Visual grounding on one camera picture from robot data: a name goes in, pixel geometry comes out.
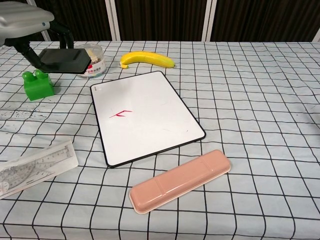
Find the yellow banana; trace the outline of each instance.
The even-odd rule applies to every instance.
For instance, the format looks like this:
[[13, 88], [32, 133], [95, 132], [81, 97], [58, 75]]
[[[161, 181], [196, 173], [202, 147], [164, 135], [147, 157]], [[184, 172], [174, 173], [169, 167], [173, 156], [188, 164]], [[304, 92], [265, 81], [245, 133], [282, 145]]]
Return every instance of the yellow banana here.
[[164, 68], [173, 68], [175, 66], [175, 62], [171, 58], [149, 51], [132, 51], [121, 57], [121, 68], [127, 69], [128, 64], [132, 63], [154, 64]]

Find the black grid lines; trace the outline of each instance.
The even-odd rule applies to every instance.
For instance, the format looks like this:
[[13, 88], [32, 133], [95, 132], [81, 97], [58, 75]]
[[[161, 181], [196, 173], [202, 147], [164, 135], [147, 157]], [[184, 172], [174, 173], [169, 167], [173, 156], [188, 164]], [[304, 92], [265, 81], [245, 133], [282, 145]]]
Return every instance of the black grid lines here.
[[[38, 52], [59, 46], [31, 44]], [[50, 74], [56, 95], [34, 102], [21, 77], [34, 68], [13, 48], [0, 48], [0, 161], [66, 139], [79, 160], [79, 167], [0, 200], [0, 239], [319, 239], [320, 44], [99, 44], [102, 76]], [[142, 50], [172, 58], [175, 68], [120, 68], [123, 54]], [[90, 86], [153, 71], [166, 75], [206, 138], [107, 168]], [[134, 212], [134, 185], [215, 149], [230, 159], [228, 174], [149, 214]]]

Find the plastic pencil case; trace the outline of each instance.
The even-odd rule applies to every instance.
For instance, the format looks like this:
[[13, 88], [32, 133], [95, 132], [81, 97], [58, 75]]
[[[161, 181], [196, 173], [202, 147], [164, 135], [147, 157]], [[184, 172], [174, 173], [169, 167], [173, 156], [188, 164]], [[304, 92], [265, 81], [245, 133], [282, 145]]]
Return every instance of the plastic pencil case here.
[[134, 186], [129, 198], [134, 210], [146, 214], [230, 171], [229, 159], [211, 151]]

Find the checkered tablecloth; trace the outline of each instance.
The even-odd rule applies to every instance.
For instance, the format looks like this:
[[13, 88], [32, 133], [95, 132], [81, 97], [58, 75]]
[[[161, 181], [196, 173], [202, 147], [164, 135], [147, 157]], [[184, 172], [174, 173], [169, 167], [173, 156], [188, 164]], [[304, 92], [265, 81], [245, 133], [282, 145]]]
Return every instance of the checkered tablecloth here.
[[[37, 53], [59, 45], [31, 44]], [[50, 74], [56, 95], [33, 102], [22, 72], [35, 69], [14, 48], [0, 48], [0, 160], [71, 139], [79, 161], [73, 170], [0, 200], [0, 238], [320, 238], [320, 43], [98, 44], [105, 74]], [[176, 67], [119, 67], [123, 54], [141, 50], [168, 55]], [[107, 168], [90, 86], [158, 70], [206, 138]], [[230, 159], [228, 174], [149, 214], [134, 212], [132, 186], [214, 149]]]

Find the green toy block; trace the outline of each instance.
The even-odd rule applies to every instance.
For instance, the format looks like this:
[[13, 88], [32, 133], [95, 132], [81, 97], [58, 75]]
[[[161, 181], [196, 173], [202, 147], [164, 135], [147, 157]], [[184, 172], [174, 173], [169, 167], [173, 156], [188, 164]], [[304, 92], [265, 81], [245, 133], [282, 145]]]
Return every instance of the green toy block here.
[[47, 73], [35, 70], [35, 75], [26, 71], [22, 74], [24, 91], [30, 101], [55, 95], [53, 83]]

